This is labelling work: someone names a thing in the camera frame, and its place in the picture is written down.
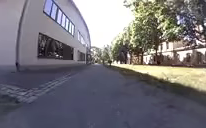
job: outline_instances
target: distant building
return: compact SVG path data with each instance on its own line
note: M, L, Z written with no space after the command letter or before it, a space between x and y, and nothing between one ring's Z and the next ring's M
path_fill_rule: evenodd
M158 48L161 65L204 66L206 48L204 45L186 46L183 42L164 42ZM144 64L157 64L155 51L145 53Z
M85 64L90 47L73 0L0 0L0 66Z

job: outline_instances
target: grass verge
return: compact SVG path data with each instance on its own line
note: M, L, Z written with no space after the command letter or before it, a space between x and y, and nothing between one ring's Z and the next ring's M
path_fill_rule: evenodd
M113 65L108 68L206 105L206 69L141 65Z

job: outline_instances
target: road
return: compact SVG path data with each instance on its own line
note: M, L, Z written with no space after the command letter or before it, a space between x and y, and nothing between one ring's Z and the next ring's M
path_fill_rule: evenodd
M1 117L0 128L206 128L206 107L92 65Z

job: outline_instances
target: wall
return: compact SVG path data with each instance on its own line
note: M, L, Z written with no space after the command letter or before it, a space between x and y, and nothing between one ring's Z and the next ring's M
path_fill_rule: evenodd
M14 66L19 21L24 0L0 0L0 65Z
M205 48L163 52L163 61L161 65L205 65L205 52ZM190 54L190 60L187 59L187 54ZM144 56L144 64L156 64L153 60L153 54Z
M22 66L42 66L42 65L64 65L78 64L77 51L86 53L86 48L78 41L77 31L84 34L84 38L89 34L80 15L70 0L55 0L62 11L69 17L75 25L75 36L71 36L65 29L43 13L45 0L29 0L24 22L22 23L22 33L20 40L20 65ZM74 60L38 59L38 34L39 32L48 35L62 43L74 48Z

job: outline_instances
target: sky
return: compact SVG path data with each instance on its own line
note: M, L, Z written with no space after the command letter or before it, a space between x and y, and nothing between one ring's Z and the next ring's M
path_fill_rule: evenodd
M124 27L132 21L130 9L123 0L73 0L83 15L91 35L91 45L111 44Z

